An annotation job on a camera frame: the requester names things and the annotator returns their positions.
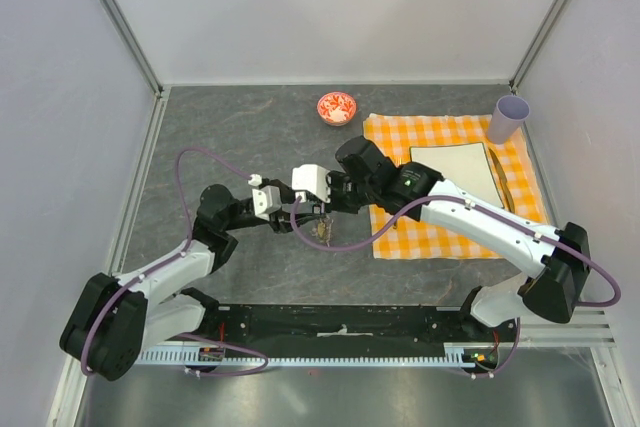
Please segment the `large keyring with keys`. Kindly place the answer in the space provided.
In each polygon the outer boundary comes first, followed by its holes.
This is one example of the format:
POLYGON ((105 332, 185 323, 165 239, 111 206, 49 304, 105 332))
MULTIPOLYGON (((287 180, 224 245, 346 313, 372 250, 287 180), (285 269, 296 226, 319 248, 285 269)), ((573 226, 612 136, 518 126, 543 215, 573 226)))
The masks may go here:
POLYGON ((311 234, 320 244, 329 247, 332 242, 332 225, 333 219, 329 215, 322 215, 316 220, 311 234))

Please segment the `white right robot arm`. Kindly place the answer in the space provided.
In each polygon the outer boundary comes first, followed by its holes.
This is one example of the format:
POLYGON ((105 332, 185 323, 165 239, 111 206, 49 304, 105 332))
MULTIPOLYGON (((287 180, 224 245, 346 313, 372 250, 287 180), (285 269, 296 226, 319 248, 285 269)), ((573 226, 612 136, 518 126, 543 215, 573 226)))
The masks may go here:
POLYGON ((477 341, 504 321, 534 314, 566 324, 591 271, 586 230, 537 223, 465 192, 442 173, 418 162, 397 165, 358 136, 336 152, 339 170, 321 174, 320 191, 333 211, 356 213, 375 205, 387 214, 443 227, 498 254, 518 275, 477 287, 458 315, 458 328, 477 341))

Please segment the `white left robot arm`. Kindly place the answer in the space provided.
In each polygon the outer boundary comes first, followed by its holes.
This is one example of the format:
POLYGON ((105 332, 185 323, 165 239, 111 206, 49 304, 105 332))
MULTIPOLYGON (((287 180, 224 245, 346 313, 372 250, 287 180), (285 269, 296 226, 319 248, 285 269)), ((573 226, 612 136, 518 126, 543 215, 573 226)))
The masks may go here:
POLYGON ((238 242, 231 231, 267 225, 291 231, 287 205, 308 196, 285 184, 259 179, 247 199, 214 184, 200 196, 186 239, 161 258, 127 274, 98 273, 84 286, 60 337, 61 349, 79 361, 87 376, 114 381, 139 354, 183 333, 208 340, 219 316, 188 290, 191 282, 226 264, 238 242))

